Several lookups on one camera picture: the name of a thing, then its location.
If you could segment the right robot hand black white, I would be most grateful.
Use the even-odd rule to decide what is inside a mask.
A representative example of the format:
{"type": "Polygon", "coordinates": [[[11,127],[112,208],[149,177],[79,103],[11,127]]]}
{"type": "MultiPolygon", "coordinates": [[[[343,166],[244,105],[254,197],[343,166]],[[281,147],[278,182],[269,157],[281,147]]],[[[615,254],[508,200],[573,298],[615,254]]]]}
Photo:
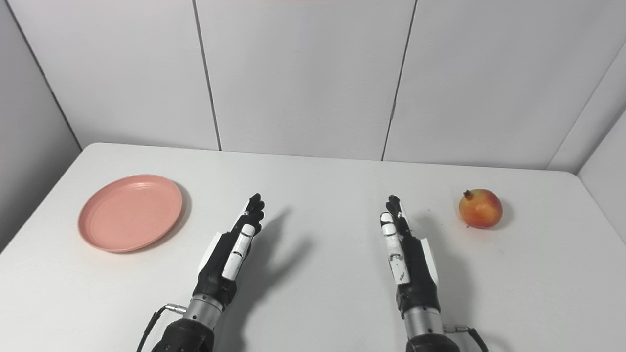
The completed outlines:
{"type": "Polygon", "coordinates": [[[438,274],[428,240],[413,236],[398,196],[390,195],[385,207],[386,211],[380,215],[380,227],[397,285],[398,310],[404,315],[420,306],[439,313],[438,274]]]}

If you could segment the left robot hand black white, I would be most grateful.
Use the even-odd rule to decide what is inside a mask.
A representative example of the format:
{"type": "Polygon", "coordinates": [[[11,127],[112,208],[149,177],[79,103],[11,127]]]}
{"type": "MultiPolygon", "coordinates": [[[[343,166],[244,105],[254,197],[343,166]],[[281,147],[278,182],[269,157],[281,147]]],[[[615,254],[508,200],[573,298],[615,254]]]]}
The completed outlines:
{"type": "Polygon", "coordinates": [[[193,296],[215,299],[225,309],[237,292],[236,278],[262,229],[265,203],[261,194],[248,199],[232,229],[213,237],[198,271],[193,296]]]}

